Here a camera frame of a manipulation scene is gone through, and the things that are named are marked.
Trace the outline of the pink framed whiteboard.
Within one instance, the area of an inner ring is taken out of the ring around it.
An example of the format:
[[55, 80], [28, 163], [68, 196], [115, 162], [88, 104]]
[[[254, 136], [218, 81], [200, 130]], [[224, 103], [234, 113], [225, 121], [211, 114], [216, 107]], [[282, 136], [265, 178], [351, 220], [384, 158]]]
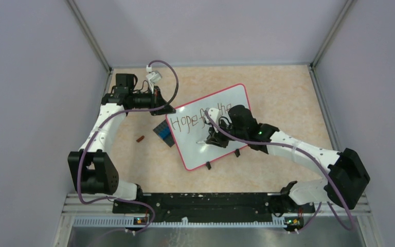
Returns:
[[219, 109], [223, 116], [228, 117], [228, 110], [239, 104], [250, 108], [246, 87], [241, 83], [180, 105], [175, 108], [176, 113], [166, 115], [166, 121], [186, 170], [195, 170], [205, 166], [207, 162], [211, 163], [246, 147], [246, 144], [237, 141], [229, 142], [226, 148], [196, 143], [205, 140], [209, 135], [209, 125], [204, 124], [206, 108]]

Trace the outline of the brown marker cap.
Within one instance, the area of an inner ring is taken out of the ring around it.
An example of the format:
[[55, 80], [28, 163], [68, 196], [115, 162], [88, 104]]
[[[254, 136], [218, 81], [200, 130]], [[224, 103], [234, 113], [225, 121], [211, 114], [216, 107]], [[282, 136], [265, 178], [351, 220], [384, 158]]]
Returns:
[[145, 138], [145, 136], [144, 135], [142, 135], [141, 137], [139, 137], [136, 141], [139, 143], [139, 142], [141, 142], [143, 139]]

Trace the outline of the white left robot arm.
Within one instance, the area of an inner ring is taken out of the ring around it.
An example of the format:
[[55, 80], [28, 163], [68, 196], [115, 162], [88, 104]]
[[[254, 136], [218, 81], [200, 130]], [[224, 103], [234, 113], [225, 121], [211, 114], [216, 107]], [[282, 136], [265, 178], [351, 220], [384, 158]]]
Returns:
[[156, 85], [161, 78], [158, 71], [149, 72], [148, 90], [142, 92], [135, 89], [135, 74], [116, 74], [116, 84], [102, 97], [99, 115], [87, 140], [67, 158], [77, 193], [124, 199], [131, 212], [142, 210], [145, 203], [138, 195], [138, 185], [119, 178], [110, 152], [118, 128], [129, 112], [150, 112], [152, 116], [176, 112]]

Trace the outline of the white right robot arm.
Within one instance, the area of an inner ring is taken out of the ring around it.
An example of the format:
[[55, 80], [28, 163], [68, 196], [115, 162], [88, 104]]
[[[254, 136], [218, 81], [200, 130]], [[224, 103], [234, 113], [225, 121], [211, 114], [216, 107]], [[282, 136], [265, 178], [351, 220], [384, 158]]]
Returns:
[[288, 212], [312, 202], [332, 202], [352, 210], [370, 182], [355, 150], [330, 150], [298, 140], [275, 126], [257, 122], [244, 105], [232, 107], [227, 117], [216, 108], [207, 108], [204, 122], [210, 126], [205, 140], [208, 145], [227, 148], [237, 141], [255, 151], [288, 158], [321, 177], [308, 182], [294, 181], [282, 188], [281, 206]]

